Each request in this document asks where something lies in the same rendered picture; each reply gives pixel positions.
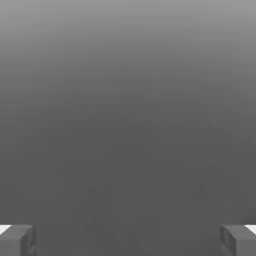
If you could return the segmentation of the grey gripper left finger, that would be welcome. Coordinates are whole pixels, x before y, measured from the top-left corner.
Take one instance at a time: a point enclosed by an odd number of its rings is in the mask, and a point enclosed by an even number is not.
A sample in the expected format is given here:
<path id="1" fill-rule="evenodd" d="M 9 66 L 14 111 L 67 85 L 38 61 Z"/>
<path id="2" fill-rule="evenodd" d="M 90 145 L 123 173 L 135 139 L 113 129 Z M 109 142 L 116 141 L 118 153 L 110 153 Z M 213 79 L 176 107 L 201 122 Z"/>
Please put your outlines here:
<path id="1" fill-rule="evenodd" d="M 0 224 L 0 256 L 37 256 L 36 226 Z"/>

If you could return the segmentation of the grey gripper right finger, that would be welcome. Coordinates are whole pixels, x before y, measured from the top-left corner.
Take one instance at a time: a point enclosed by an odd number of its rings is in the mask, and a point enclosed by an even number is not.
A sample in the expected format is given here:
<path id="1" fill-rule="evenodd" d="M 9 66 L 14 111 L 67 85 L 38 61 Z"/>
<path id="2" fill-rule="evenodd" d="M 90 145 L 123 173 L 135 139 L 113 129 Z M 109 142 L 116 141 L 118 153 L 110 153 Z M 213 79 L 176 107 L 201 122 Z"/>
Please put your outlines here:
<path id="1" fill-rule="evenodd" d="M 219 239 L 223 256 L 256 256 L 256 224 L 221 225 Z"/>

